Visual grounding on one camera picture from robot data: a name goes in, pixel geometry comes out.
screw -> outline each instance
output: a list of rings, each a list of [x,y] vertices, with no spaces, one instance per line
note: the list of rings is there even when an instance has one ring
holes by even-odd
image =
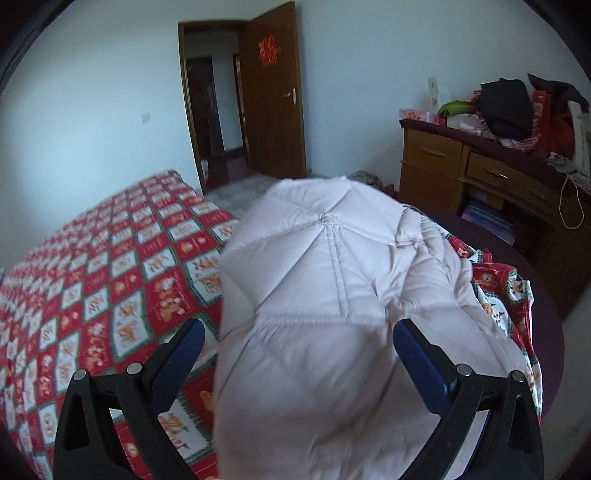
[[[76,370],[74,372],[74,375],[72,376],[72,378],[74,380],[82,380],[84,377],[86,376],[86,370],[82,370],[81,368],[79,370]]]
[[[127,366],[127,368],[125,369],[125,371],[129,374],[129,375],[135,375],[138,374],[142,371],[142,364],[139,364],[138,362],[134,362],[132,364],[129,364]]]
[[[521,373],[519,370],[513,370],[511,372],[511,376],[513,377],[513,380],[515,380],[516,382],[522,383],[523,381],[525,381],[525,375]]]
[[[459,364],[456,366],[456,371],[463,377],[472,375],[472,367],[466,364]]]

white comforter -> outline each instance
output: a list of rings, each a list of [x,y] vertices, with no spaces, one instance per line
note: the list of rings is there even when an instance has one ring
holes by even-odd
[[[432,222],[360,183],[278,183],[220,271],[214,440],[225,480],[398,478],[439,420],[392,346],[400,319],[478,373],[525,369],[476,300],[468,260]]]

drawer handle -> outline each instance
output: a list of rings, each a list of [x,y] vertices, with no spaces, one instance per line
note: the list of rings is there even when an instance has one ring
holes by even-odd
[[[552,203],[552,200],[550,200],[548,197],[545,197],[544,195],[542,195],[539,192],[536,192],[533,189],[528,189],[530,191],[530,193],[533,193],[535,196],[537,196],[540,200],[545,201],[546,203]]]
[[[487,173],[490,173],[491,175],[494,175],[495,177],[499,177],[500,179],[509,179],[507,175],[503,175],[501,172],[496,170],[489,170],[488,168],[483,168],[483,170]]]
[[[447,155],[445,155],[445,153],[441,153],[437,150],[433,150],[432,148],[421,147],[421,148],[419,148],[419,150],[421,152],[425,152],[427,155],[432,155],[433,157],[441,157],[441,158],[447,157]]]

tiled floor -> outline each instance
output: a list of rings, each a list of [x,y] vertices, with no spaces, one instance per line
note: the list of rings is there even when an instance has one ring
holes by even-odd
[[[252,205],[279,180],[256,174],[212,190],[205,198],[237,219],[244,217]]]

white cord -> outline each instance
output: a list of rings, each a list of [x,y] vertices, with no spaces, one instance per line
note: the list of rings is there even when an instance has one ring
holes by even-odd
[[[581,209],[581,213],[583,214],[583,218],[581,218],[581,221],[577,226],[568,226],[564,221],[564,217],[562,216],[562,194],[564,192],[564,187],[566,187],[566,184],[568,183],[569,179],[571,182],[573,182],[575,190],[577,190],[577,202],[579,203],[579,208]],[[581,200],[579,200],[579,186],[573,180],[572,176],[569,174],[566,174],[566,178],[564,179],[564,183],[562,185],[562,188],[560,189],[560,203],[558,204],[558,212],[560,214],[560,218],[562,219],[562,223],[567,230],[576,230],[581,225],[583,225],[583,221],[585,220],[585,211],[583,210],[583,205],[581,205]]]

